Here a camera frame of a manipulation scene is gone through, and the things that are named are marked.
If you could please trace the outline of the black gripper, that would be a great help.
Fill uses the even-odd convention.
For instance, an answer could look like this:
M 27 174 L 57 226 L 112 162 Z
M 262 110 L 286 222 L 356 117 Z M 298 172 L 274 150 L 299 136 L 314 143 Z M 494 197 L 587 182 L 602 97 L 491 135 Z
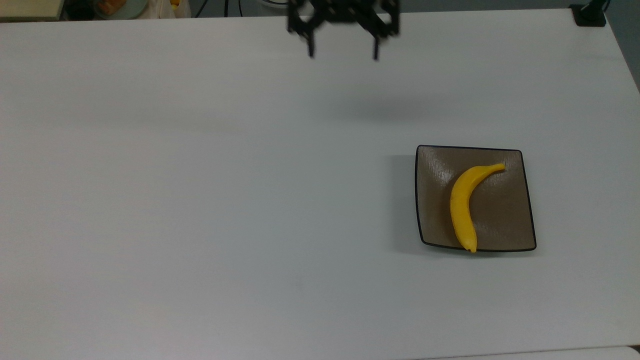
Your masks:
M 388 22 L 376 12 L 379 3 L 390 16 Z M 286 5 L 286 32 L 302 39 L 308 56 L 313 59 L 316 50 L 313 21 L 348 24 L 356 23 L 357 19 L 367 20 L 374 38 L 373 59 L 378 61 L 382 40 L 400 34 L 400 4 L 400 0 L 300 0 L 299 4 Z M 311 6 L 310 13 L 300 14 L 306 5 Z

